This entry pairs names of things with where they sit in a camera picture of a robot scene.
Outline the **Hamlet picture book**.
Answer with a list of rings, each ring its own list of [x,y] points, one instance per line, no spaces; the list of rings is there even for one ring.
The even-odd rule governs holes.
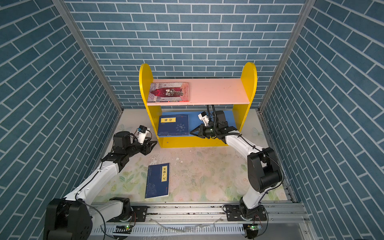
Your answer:
[[[168,103],[168,102],[189,102],[189,83],[167,82],[151,83],[147,102]]]

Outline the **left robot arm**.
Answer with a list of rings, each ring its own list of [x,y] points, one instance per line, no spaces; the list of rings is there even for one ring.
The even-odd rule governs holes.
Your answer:
[[[148,155],[157,141],[151,131],[139,126],[135,133],[122,131],[114,134],[113,146],[99,166],[78,187],[61,199],[53,199],[47,206],[43,238],[45,240],[86,240],[94,229],[107,234],[106,223],[117,220],[136,224],[137,214],[129,198],[113,197],[98,207],[92,203],[104,186],[120,173],[136,154]]]

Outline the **navy book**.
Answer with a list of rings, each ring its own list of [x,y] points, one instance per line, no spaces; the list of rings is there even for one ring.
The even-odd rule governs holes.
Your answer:
[[[189,116],[186,114],[160,116],[159,120],[159,137],[188,136],[190,133]]]
[[[148,167],[145,198],[166,197],[169,195],[170,164],[150,165]]]

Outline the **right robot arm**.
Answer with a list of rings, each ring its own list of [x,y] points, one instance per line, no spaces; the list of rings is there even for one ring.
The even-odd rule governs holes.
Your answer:
[[[275,151],[251,143],[235,127],[214,127],[201,124],[190,131],[201,139],[219,139],[234,148],[247,160],[250,187],[239,203],[239,213],[245,221],[268,219],[261,205],[262,199],[284,181],[284,172],[277,161]]]

